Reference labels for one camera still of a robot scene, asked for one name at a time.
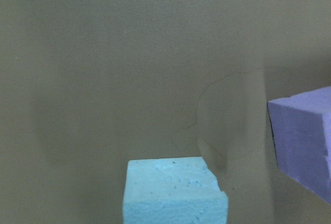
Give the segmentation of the light blue foam block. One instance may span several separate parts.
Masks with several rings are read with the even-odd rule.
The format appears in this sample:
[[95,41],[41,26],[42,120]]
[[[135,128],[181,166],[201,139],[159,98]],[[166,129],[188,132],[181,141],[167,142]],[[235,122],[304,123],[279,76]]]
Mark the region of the light blue foam block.
[[124,223],[227,223],[228,204],[202,157],[128,162]]

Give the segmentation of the purple foam block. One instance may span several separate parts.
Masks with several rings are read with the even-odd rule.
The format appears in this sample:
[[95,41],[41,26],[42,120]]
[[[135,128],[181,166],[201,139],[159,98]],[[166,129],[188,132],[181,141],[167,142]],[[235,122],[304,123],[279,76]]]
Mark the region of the purple foam block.
[[330,87],[267,103],[279,169],[330,203]]

